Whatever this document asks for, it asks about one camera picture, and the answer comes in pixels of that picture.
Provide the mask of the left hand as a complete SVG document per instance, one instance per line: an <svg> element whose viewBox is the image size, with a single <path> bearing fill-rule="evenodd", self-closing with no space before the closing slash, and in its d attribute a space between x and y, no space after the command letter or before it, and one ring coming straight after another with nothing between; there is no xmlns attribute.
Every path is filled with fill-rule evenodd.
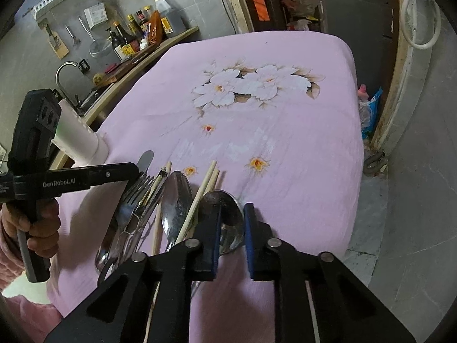
<svg viewBox="0 0 457 343"><path fill-rule="evenodd" d="M12 201L1 206L1 225L5 243L11 252L21 259L17 230L29 233L27 247L36 255L50 259L57 254L61 220L59 205L55 199L39 201L37 221L31 223L25 215L13 207Z"/></svg>

